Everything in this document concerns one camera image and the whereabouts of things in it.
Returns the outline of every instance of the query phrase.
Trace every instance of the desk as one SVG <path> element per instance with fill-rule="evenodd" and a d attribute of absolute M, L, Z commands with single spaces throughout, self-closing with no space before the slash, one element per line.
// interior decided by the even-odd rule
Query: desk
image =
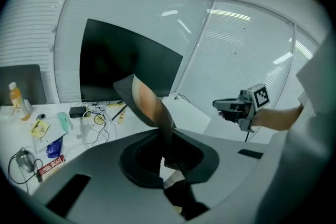
<path fill-rule="evenodd" d="M 169 97 L 163 99 L 163 103 L 170 111 L 176 126 L 178 128 L 203 134 L 210 122 L 210 117 L 195 108 L 193 105 L 189 104 L 187 101 L 183 100 L 181 97 L 178 97 L 177 100 L 174 98 L 175 96 L 170 95 Z M 27 122 L 21 121 L 18 115 L 13 115 L 9 119 L 0 120 L 0 165 L 6 176 L 10 157 L 13 156 L 21 147 L 24 147 L 28 151 L 32 152 L 36 158 L 40 158 L 44 165 L 53 160 L 52 158 L 47 157 L 45 150 L 42 150 L 38 154 L 35 153 L 30 129 L 35 123 L 38 115 L 43 113 L 48 118 L 54 116 L 58 112 L 68 113 L 70 105 L 70 103 L 35 105 L 33 106 L 32 116 Z M 121 108 L 121 106 L 112 108 L 106 107 L 106 114 L 111 119 Z M 2 107 L 1 113 L 5 113 L 9 110 L 10 107 Z M 83 153 L 85 150 L 89 149 L 92 146 L 92 142 L 96 140 L 98 132 L 102 128 L 102 125 L 94 124 L 93 115 L 83 120 L 81 118 L 71 119 L 71 122 L 74 126 L 72 132 L 63 136 L 61 153 L 65 155 L 65 164 Z M 148 127 L 140 121 L 129 108 L 126 108 L 125 110 L 123 123 L 115 123 L 114 125 L 113 123 L 110 123 L 107 124 L 106 128 L 109 133 L 108 141 L 113 141 L 116 138 L 120 139 L 150 129 L 151 127 Z M 95 146 L 106 141 L 102 133 L 103 132 L 101 132 L 100 138 L 97 142 L 95 142 Z M 11 176 L 18 182 L 24 182 L 32 175 L 32 173 L 29 174 L 23 170 L 23 175 L 25 177 L 24 180 L 15 161 L 12 161 L 10 171 Z M 165 167 L 162 174 L 160 171 L 160 176 L 167 179 L 171 173 L 172 170 Z M 29 193 L 34 193 L 38 186 L 39 182 L 37 181 L 37 178 L 33 177 L 30 181 L 28 181 Z M 27 191 L 25 184 L 18 185 L 18 187 Z"/>

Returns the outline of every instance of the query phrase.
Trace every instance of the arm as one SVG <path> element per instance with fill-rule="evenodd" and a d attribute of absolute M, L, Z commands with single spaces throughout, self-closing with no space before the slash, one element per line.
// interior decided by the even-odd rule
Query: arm
<path fill-rule="evenodd" d="M 302 105 L 287 110 L 260 109 L 252 126 L 263 126 L 276 131 L 288 130 L 298 119 L 302 110 Z"/>

